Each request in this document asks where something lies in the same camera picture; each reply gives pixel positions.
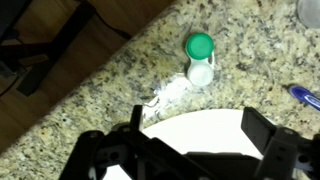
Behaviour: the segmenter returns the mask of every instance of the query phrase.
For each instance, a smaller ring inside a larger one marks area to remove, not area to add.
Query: green cap
[[[191,58],[202,60],[211,56],[213,48],[211,37],[205,33],[198,33],[188,39],[186,52]]]

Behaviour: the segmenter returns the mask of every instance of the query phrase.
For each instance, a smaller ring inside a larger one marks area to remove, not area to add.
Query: green lid
[[[191,58],[202,60],[211,56],[213,47],[213,40],[208,34],[198,33],[188,39],[186,51]]]

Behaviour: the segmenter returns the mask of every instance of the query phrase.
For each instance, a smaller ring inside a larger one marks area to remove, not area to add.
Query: granite countertop
[[[215,41],[213,82],[185,78],[186,39]],[[0,179],[57,179],[80,133],[108,133],[145,104],[146,126],[203,109],[255,107],[311,138],[319,112],[286,88],[320,96],[320,31],[305,28],[296,0],[178,0],[88,77],[0,157]]]

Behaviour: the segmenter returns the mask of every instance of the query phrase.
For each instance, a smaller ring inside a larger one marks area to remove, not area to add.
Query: speckled countertop
[[[186,80],[184,43],[215,41],[213,82]],[[57,179],[80,133],[108,133],[146,104],[145,124],[202,109],[252,106],[310,138],[319,112],[286,91],[320,96],[320,31],[297,19],[295,0],[178,0],[0,157],[0,179]]]

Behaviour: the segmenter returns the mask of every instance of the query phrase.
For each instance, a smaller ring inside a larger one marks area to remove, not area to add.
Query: white cap
[[[213,79],[213,69],[209,64],[192,63],[188,70],[188,79],[195,86],[206,86]]]

